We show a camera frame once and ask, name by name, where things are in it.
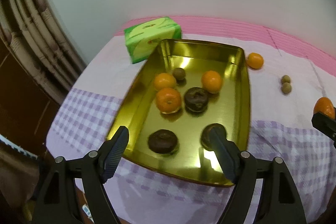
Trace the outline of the small green longan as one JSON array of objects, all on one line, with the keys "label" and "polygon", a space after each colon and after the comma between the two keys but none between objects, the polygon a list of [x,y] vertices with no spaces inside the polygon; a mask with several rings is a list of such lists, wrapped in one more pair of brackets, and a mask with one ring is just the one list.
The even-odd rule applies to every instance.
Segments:
[{"label": "small green longan", "polygon": [[290,83],[283,83],[281,87],[281,91],[283,94],[291,93],[292,87]]},{"label": "small green longan", "polygon": [[284,83],[291,83],[291,78],[288,76],[288,75],[283,75],[282,78],[281,78],[281,83],[284,84]]}]

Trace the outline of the small green longan left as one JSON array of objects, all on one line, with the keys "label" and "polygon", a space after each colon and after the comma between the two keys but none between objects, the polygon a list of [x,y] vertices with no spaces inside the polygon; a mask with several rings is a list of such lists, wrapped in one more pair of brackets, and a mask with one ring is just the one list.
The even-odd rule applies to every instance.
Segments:
[{"label": "small green longan left", "polygon": [[291,93],[292,87],[290,83],[283,83],[281,87],[281,91],[283,94]]}]

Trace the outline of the brown striped curtain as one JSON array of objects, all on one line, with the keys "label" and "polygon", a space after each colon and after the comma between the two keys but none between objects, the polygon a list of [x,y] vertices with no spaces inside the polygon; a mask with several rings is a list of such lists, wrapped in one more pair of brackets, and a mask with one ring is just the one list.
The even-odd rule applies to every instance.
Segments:
[{"label": "brown striped curtain", "polygon": [[1,0],[1,41],[58,104],[86,67],[47,0]]}]

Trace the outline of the orange tangerine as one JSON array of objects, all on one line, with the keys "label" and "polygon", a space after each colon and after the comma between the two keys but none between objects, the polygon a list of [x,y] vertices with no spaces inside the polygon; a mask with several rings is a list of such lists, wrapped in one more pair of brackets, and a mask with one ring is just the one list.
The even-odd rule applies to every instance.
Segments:
[{"label": "orange tangerine", "polygon": [[246,59],[246,64],[250,68],[258,70],[264,65],[264,58],[258,53],[251,52]]},{"label": "orange tangerine", "polygon": [[314,105],[313,114],[322,113],[331,119],[335,119],[335,108],[331,100],[327,97],[321,97]]},{"label": "orange tangerine", "polygon": [[180,110],[182,97],[176,89],[163,88],[156,93],[155,104],[161,113],[173,114]]},{"label": "orange tangerine", "polygon": [[222,88],[223,79],[216,71],[206,71],[201,77],[201,83],[203,89],[211,94],[217,94]]},{"label": "orange tangerine", "polygon": [[154,88],[159,91],[163,88],[175,88],[177,81],[174,76],[168,73],[160,73],[154,78]]}]

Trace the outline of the pink foam mat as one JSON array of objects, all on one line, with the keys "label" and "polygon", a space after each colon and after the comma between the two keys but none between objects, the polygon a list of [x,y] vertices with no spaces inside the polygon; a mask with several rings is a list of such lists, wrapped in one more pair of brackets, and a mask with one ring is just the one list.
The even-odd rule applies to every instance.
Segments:
[{"label": "pink foam mat", "polygon": [[335,76],[335,58],[280,31],[256,24],[202,16],[172,16],[185,39],[201,39],[242,47],[263,56],[264,73],[312,79],[324,71]]}]

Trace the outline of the small brown longan in tin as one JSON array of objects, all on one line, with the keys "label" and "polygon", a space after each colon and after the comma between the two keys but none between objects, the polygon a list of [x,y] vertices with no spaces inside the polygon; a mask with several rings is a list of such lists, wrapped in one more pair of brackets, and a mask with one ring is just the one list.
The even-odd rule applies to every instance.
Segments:
[{"label": "small brown longan in tin", "polygon": [[186,72],[183,68],[175,68],[173,70],[173,76],[177,81],[183,81],[186,77]]}]

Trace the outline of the orange tangerine in tin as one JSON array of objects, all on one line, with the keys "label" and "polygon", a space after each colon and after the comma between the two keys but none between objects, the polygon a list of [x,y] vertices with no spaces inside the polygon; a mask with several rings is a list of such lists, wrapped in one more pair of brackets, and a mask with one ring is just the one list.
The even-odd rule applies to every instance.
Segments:
[{"label": "orange tangerine in tin", "polygon": [[201,83],[203,89],[211,94],[217,94],[222,88],[223,79],[216,71],[206,71],[201,77]]}]

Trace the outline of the white purple checkered tablecloth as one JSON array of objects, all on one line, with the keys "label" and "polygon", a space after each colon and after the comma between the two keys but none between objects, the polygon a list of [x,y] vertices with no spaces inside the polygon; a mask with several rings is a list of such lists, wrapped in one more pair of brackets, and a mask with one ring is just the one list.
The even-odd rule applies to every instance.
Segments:
[{"label": "white purple checkered tablecloth", "polygon": [[[123,36],[113,37],[81,74],[61,105],[47,135],[53,156],[83,157],[100,147],[141,64],[132,64]],[[281,78],[291,78],[291,93]],[[298,188],[308,222],[326,210],[335,187],[335,148],[315,130],[316,101],[335,100],[335,76],[324,71],[312,79],[262,69],[250,71],[251,133],[248,149],[261,159],[282,157]],[[215,223],[229,188],[193,184],[157,174],[122,160],[106,183],[111,203],[130,223]]]}]

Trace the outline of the gold rectangular metal tin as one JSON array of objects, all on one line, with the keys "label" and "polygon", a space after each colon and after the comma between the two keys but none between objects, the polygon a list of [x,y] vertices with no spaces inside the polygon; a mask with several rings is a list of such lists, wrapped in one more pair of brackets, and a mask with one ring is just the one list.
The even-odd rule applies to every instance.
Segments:
[{"label": "gold rectangular metal tin", "polygon": [[[157,108],[154,79],[160,73],[182,68],[186,77],[177,84],[181,96],[202,86],[208,71],[220,74],[223,85],[209,96],[203,111],[182,105],[163,114]],[[144,63],[127,91],[107,138],[120,126],[129,130],[124,157],[155,172],[209,186],[229,187],[213,151],[202,145],[204,128],[221,124],[227,139],[245,150],[251,117],[250,84],[242,48],[201,40],[165,39]]]}]

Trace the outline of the green tissue pack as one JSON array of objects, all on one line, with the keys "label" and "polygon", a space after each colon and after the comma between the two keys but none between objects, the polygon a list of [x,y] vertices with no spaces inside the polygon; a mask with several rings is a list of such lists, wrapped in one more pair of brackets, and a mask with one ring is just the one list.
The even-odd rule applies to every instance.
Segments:
[{"label": "green tissue pack", "polygon": [[181,39],[182,29],[168,16],[123,30],[125,46],[133,64],[146,60],[163,39]]}]

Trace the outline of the small green longan right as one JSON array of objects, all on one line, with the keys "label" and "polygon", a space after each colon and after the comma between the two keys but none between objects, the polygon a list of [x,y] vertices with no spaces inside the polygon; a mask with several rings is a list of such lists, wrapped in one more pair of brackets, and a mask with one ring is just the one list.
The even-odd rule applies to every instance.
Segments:
[{"label": "small green longan right", "polygon": [[283,75],[282,78],[281,78],[281,83],[284,84],[284,83],[291,83],[291,78],[288,76],[288,75]]}]

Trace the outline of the dark passion fruit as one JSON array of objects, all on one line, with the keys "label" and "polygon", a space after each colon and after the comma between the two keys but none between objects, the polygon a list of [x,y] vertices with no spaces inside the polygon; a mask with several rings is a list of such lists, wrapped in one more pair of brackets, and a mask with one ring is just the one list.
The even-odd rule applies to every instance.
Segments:
[{"label": "dark passion fruit", "polygon": [[194,113],[202,113],[206,110],[209,102],[209,93],[203,88],[189,88],[184,95],[185,107]]},{"label": "dark passion fruit", "polygon": [[171,153],[178,145],[178,138],[172,131],[161,129],[149,135],[147,144],[155,153]]},{"label": "dark passion fruit", "polygon": [[227,140],[227,131],[225,129],[225,127],[220,124],[220,123],[212,123],[212,124],[208,124],[202,131],[201,134],[201,138],[200,138],[200,142],[201,145],[203,146],[204,149],[206,149],[207,151],[213,151],[213,146],[211,145],[210,142],[210,131],[212,128],[219,128],[222,130],[223,132],[223,136],[225,137],[225,139]]}]

